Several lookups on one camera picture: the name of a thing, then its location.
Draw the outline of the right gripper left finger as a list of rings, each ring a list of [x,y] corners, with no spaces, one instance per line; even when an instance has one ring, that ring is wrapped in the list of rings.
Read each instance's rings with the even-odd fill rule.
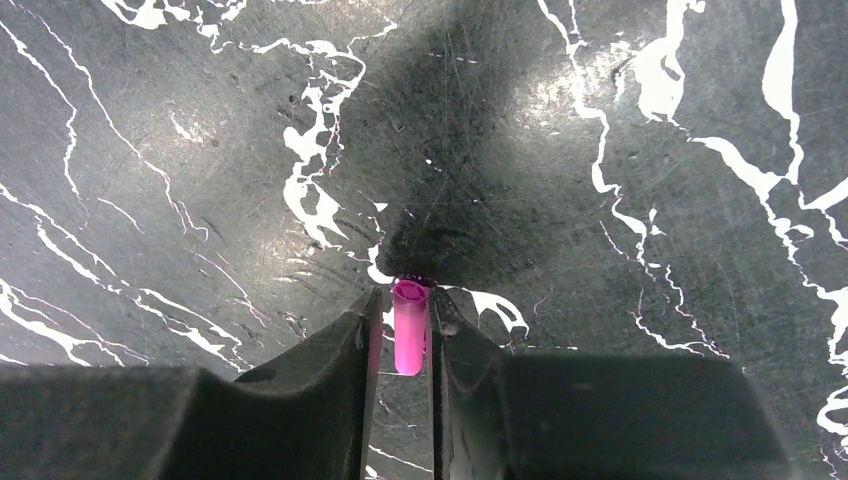
[[[199,367],[5,367],[5,479],[361,479],[383,293],[227,381]]]

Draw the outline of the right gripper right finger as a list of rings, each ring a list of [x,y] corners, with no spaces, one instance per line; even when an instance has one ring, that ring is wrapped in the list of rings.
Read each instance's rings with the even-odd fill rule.
[[[788,479],[770,410],[697,356],[510,353],[428,301],[437,479]]]

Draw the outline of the magenta pen cap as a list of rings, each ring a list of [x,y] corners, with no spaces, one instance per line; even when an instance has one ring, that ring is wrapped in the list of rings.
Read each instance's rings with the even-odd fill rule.
[[[392,289],[394,366],[403,376],[415,376],[423,368],[427,300],[428,290],[411,280],[400,280]]]

